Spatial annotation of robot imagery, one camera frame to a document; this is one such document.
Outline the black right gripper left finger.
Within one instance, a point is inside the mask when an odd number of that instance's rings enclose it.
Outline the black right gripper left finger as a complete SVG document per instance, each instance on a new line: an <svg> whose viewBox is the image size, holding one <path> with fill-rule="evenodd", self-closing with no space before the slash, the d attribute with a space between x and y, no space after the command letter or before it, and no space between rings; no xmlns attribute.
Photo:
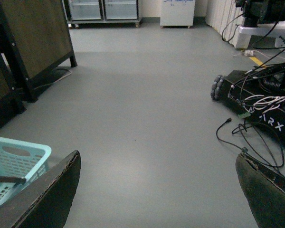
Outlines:
<svg viewBox="0 0 285 228"><path fill-rule="evenodd" d="M78 187L81 155L75 150L0 205L0 228L62 228Z"/></svg>

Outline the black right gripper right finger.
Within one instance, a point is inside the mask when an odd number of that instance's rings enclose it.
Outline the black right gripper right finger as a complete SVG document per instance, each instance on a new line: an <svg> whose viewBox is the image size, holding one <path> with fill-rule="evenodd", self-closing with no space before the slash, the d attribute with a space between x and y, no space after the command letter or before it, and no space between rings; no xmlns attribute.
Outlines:
<svg viewBox="0 0 285 228"><path fill-rule="evenodd" d="M285 177L240 153L238 181L259 228L285 228Z"/></svg>

